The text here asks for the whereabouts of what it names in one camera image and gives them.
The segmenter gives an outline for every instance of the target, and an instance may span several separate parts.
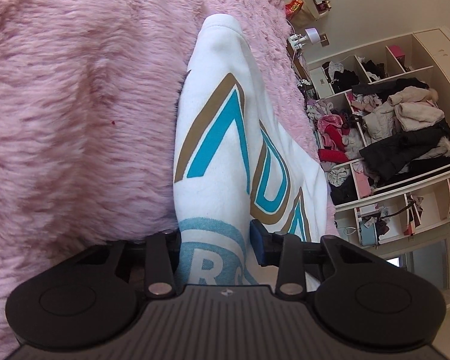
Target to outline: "white sweatshirt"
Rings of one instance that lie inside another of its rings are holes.
[[[327,182],[278,123],[239,23],[208,17],[178,103],[174,198],[182,237],[182,283],[275,282],[258,266],[250,221],[318,242]]]

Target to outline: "small white lamp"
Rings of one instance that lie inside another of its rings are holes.
[[[306,35],[298,35],[293,34],[289,40],[290,44],[294,50],[301,49],[307,41],[310,41],[308,44],[315,44],[320,42],[320,35],[316,28],[308,28],[305,30]]]

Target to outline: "round black pad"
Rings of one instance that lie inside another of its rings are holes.
[[[64,262],[18,286],[6,315],[17,337],[50,350],[91,347],[122,332],[137,312],[135,291],[100,265]]]
[[[317,315],[332,332],[375,349],[432,342],[446,311],[437,288],[385,261],[342,264],[315,294]]]

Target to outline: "black device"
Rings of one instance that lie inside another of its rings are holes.
[[[279,267],[275,293],[178,290],[178,231],[91,247],[8,297],[22,344],[9,360],[445,358],[431,343],[446,306],[429,282],[332,235],[301,242],[254,220],[250,240],[261,266]]]

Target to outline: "pink clothing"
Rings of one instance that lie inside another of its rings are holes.
[[[353,173],[356,181],[356,189],[360,198],[366,198],[372,195],[372,190],[370,184],[368,183],[368,178],[363,171],[363,162],[357,162],[353,164]]]
[[[322,116],[317,122],[317,128],[319,133],[323,137],[323,145],[325,147],[331,147],[332,150],[337,150],[337,145],[334,140],[325,132],[328,126],[336,127],[340,136],[342,135],[341,127],[343,125],[342,118],[339,115],[325,115]]]

